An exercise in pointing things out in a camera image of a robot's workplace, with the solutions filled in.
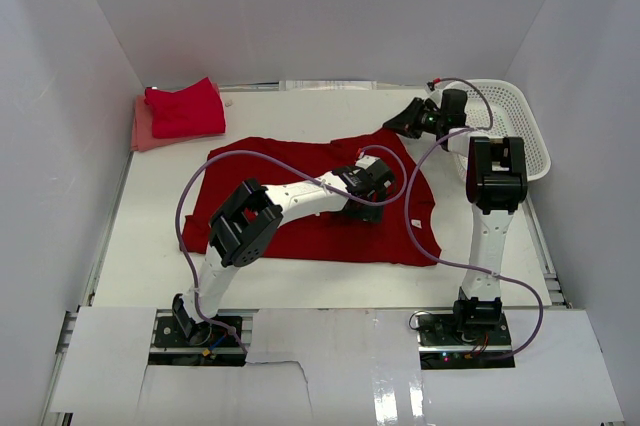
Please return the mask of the white perforated plastic basket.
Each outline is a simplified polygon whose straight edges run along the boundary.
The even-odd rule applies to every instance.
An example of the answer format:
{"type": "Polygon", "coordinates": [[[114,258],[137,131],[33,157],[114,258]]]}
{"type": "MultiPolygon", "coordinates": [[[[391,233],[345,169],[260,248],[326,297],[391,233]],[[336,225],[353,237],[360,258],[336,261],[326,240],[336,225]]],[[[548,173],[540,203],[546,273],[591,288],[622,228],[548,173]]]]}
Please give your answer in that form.
{"type": "MultiPolygon", "coordinates": [[[[535,117],[522,91],[515,85],[495,79],[472,79],[470,83],[488,100],[493,113],[493,127],[487,136],[517,136],[524,141],[528,181],[542,179],[551,168],[551,159],[536,123],[535,117]]],[[[465,113],[467,124],[479,128],[488,125],[489,116],[484,101],[475,90],[460,81],[454,81],[445,89],[467,92],[465,113]]],[[[465,182],[467,159],[454,155],[454,163],[462,182],[465,182]]]]}

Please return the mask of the dark red t-shirt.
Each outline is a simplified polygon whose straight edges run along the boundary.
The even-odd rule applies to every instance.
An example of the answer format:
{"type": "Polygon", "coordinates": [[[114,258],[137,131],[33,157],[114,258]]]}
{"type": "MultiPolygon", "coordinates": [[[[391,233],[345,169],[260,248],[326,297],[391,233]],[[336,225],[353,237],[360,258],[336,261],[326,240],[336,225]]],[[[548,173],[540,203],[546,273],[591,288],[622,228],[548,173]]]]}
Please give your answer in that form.
{"type": "Polygon", "coordinates": [[[211,151],[180,238],[222,266],[258,256],[431,266],[435,201],[398,135],[329,143],[250,137],[211,151]]]}

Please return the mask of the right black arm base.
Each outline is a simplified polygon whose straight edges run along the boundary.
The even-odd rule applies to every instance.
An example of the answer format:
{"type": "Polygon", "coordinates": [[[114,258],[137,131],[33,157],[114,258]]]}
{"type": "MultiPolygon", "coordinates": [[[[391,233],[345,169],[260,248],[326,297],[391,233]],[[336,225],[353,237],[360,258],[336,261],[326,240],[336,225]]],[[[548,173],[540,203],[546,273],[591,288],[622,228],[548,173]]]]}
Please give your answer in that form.
{"type": "Polygon", "coordinates": [[[416,311],[408,320],[416,333],[423,371],[511,369],[515,359],[501,359],[512,351],[511,335],[502,316],[496,326],[461,332],[452,313],[416,311]]]}

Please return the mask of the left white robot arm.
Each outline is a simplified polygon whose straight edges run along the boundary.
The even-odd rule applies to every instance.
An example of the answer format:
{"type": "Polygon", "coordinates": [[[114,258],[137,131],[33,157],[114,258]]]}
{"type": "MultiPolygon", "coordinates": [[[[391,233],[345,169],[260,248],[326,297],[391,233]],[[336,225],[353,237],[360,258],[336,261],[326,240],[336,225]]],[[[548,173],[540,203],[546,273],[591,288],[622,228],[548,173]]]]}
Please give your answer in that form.
{"type": "Polygon", "coordinates": [[[221,300],[237,272],[262,257],[277,230],[294,221],[322,213],[351,215],[374,222],[385,205],[399,195],[393,191],[396,177],[380,158],[362,154],[355,164],[318,177],[300,171],[298,182],[262,185],[243,181],[214,212],[204,260],[196,267],[180,231],[174,227],[179,248],[191,273],[191,286],[172,300],[172,316],[184,340],[203,345],[216,327],[238,337],[234,328],[216,318],[221,300]]]}

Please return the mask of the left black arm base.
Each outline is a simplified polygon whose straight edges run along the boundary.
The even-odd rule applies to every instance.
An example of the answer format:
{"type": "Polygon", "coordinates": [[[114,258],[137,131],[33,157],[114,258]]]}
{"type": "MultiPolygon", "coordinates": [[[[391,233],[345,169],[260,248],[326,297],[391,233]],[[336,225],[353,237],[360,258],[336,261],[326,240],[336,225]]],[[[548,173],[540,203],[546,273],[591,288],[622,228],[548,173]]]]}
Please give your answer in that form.
{"type": "Polygon", "coordinates": [[[151,366],[242,367],[246,353],[225,327],[200,325],[187,339],[173,316],[158,316],[148,356],[151,366]]]}

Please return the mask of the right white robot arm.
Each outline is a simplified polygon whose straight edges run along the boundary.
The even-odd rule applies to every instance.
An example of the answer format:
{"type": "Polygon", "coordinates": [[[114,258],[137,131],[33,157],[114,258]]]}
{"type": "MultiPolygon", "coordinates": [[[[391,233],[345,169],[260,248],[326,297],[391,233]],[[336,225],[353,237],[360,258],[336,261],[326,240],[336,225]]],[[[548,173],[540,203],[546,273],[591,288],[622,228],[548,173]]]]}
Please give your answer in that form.
{"type": "Polygon", "coordinates": [[[466,197],[473,229],[469,262],[454,303],[455,330],[467,341],[499,328],[503,318],[500,280],[506,234],[528,190],[524,141],[520,137],[490,138],[467,125],[468,94],[445,89],[438,103],[414,98],[383,127],[418,139],[432,134],[440,147],[467,158],[466,197]]]}

